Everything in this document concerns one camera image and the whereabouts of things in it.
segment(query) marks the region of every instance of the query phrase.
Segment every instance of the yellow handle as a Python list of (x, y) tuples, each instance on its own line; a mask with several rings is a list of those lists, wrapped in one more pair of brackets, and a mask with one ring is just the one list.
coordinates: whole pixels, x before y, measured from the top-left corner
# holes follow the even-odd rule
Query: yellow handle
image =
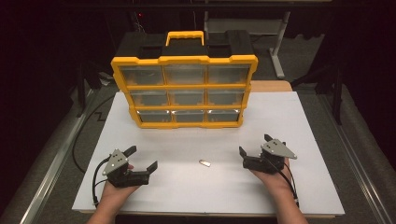
[(204, 45), (204, 32), (203, 31), (173, 31), (168, 33), (166, 38), (166, 46), (169, 46), (170, 40), (174, 39), (188, 39), (188, 38), (201, 38), (202, 46)]

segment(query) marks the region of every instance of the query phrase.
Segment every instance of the yellow tool storage box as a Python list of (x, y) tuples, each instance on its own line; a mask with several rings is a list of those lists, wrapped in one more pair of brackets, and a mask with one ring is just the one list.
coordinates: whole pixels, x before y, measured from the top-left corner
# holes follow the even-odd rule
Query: yellow tool storage box
[(141, 128), (239, 127), (257, 68), (246, 31), (127, 33), (111, 62)]

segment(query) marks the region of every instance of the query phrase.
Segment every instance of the floor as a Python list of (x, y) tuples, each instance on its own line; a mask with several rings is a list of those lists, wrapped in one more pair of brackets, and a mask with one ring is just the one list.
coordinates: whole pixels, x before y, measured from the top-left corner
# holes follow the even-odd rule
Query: floor
[[(307, 73), (322, 38), (323, 36), (305, 40), (298, 36), (295, 39), (284, 39), (279, 59), (287, 81), (293, 81)], [(273, 37), (252, 37), (255, 53), (259, 57), (259, 67), (253, 79), (276, 79), (268, 53), (275, 41)], [(392, 220), (396, 220), (396, 215), (391, 213), (396, 211), (396, 174), (354, 106), (347, 88), (343, 88), (343, 124), (337, 125), (329, 112), (332, 97), (316, 95), (314, 87), (313, 84), (303, 84), (294, 91), (299, 94), (346, 214), (332, 219), (309, 218), (309, 222), (392, 223)], [(71, 210), (84, 176), (76, 163), (82, 171), (88, 166), (111, 107), (111, 97), (116, 91), (118, 88), (114, 83), (93, 91), (88, 96), (91, 104), (81, 118), (76, 117), (79, 108), (78, 104), (74, 104), (37, 157), (14, 200), (0, 218), (0, 223), (84, 223), (88, 220), (89, 214)], [(59, 169), (51, 172), (54, 162), (59, 164)], [(43, 180), (49, 178), (53, 180), (51, 184), (43, 185)], [(34, 199), (41, 203), (32, 204)], [(157, 217), (135, 216), (130, 217), (130, 220), (132, 223), (157, 223), (165, 222), (166, 218), (159, 221)], [(184, 217), (180, 223), (222, 223), (221, 221), (223, 220), (215, 218)], [(258, 223), (262, 220), (233, 221)]]

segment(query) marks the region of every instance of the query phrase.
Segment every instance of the dark background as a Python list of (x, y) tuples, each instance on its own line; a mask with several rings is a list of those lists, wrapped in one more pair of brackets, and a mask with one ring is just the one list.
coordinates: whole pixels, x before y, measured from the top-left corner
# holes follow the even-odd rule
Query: dark background
[[(188, 4), (190, 1), (149, 2)], [(338, 49), (348, 49), (342, 66), (344, 81), (377, 143), (395, 167), (396, 160), (391, 156), (396, 133), (394, 5), (390, 1), (376, 3), (385, 7), (363, 12), (352, 10), (347, 14), (293, 12), (285, 37), (303, 34), (309, 39), (326, 34), (311, 70), (331, 62), (339, 55)], [(2, 213), (35, 157), (73, 104), (69, 95), (77, 86), (78, 69), (83, 68), (82, 75), (91, 83), (95, 83), (92, 80), (97, 78), (98, 71), (112, 74), (109, 62), (123, 34), (139, 30), (136, 18), (145, 32), (151, 34), (193, 30), (195, 25), (189, 11), (66, 12), (48, 0), (3, 1), (0, 8), (3, 155), (0, 170), (6, 183), (2, 185)], [(227, 14), (218, 12), (211, 16)], [(234, 17), (240, 18), (259, 18), (262, 14), (262, 11), (233, 12)], [(275, 12), (266, 15), (277, 16)], [(196, 12), (195, 17), (200, 30), (203, 13)]]

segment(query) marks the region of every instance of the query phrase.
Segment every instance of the white table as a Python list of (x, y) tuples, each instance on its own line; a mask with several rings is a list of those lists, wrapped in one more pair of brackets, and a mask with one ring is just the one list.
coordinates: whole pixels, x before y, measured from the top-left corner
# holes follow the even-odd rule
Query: white table
[[(290, 160), (302, 212), (334, 217), (345, 213), (320, 154), (296, 92), (252, 92), (240, 128), (174, 130), (139, 129), (128, 113), (123, 93), (113, 105), (93, 152), (73, 210), (92, 212), (92, 177), (98, 163), (114, 148), (136, 145), (129, 159), (136, 171), (154, 161), (158, 169), (149, 185), (136, 191), (121, 212), (181, 216), (273, 216), (274, 205), (265, 187), (242, 167), (239, 146), (250, 156), (260, 153), (268, 133), (298, 156)], [(198, 160), (211, 162), (203, 166)], [(103, 179), (99, 171), (97, 181)], [(96, 188), (100, 198), (103, 184)]]

